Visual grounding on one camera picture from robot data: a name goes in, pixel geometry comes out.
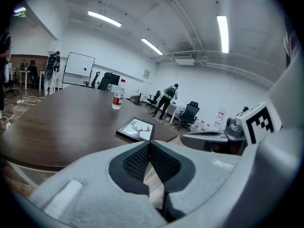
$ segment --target backpack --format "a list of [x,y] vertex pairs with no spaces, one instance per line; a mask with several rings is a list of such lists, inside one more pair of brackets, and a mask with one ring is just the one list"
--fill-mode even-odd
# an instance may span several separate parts
[[171,86],[171,87],[166,91],[166,95],[167,95],[169,98],[173,99],[173,97],[174,97],[174,95],[175,95],[175,91],[176,91],[176,89],[175,89],[174,87]]
[[26,60],[22,60],[19,69],[20,70],[27,70],[28,69],[28,63],[27,63]]
[[57,57],[54,54],[50,55],[47,59],[47,66],[49,67],[56,67],[57,66]]

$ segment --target white bag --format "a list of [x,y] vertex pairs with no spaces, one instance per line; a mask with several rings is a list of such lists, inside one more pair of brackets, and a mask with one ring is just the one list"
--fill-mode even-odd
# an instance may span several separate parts
[[9,69],[9,65],[8,64],[4,66],[3,74],[4,74],[3,82],[4,83],[8,83],[9,79],[10,79],[10,69]]

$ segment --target computer monitor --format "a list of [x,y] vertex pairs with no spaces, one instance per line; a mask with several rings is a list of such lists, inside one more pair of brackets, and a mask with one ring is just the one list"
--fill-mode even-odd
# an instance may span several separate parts
[[111,82],[110,82],[110,84],[117,86],[119,84],[119,79],[120,79],[119,75],[112,74],[111,75]]

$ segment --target picture frame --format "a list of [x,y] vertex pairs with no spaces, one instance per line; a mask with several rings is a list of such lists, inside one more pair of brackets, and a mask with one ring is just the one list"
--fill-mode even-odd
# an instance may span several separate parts
[[154,124],[134,116],[117,129],[116,133],[127,139],[139,142],[152,140],[154,138],[154,130]]

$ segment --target cable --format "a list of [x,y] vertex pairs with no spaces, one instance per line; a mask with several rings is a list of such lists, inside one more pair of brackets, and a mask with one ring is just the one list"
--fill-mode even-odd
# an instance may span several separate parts
[[2,124],[5,124],[5,123],[8,123],[10,119],[12,119],[14,116],[15,116],[15,109],[19,106],[19,103],[17,103],[17,105],[14,107],[13,109],[13,112],[14,112],[14,115],[11,116],[9,119],[6,117],[6,116],[2,116],[2,117],[5,117],[7,120],[5,122],[1,122]]
[[27,99],[26,101],[29,101],[29,99],[30,99],[31,97],[35,98],[37,101],[41,101],[41,100],[38,100],[36,96],[29,96],[28,99]]
[[[41,101],[41,100],[38,100],[35,96],[29,96],[27,100],[21,100],[21,102],[29,101],[29,99],[30,99],[31,97],[35,98],[37,101]],[[12,119],[12,118],[16,115],[15,109],[19,106],[19,103],[21,103],[21,102],[18,102],[18,101],[17,101],[17,105],[13,108],[13,113],[14,113],[13,116],[11,116],[10,118],[7,118],[6,116],[2,116],[2,117],[5,117],[5,118],[6,118],[6,121],[5,121],[5,122],[2,122],[2,121],[1,121],[2,124],[8,123],[9,120]]]

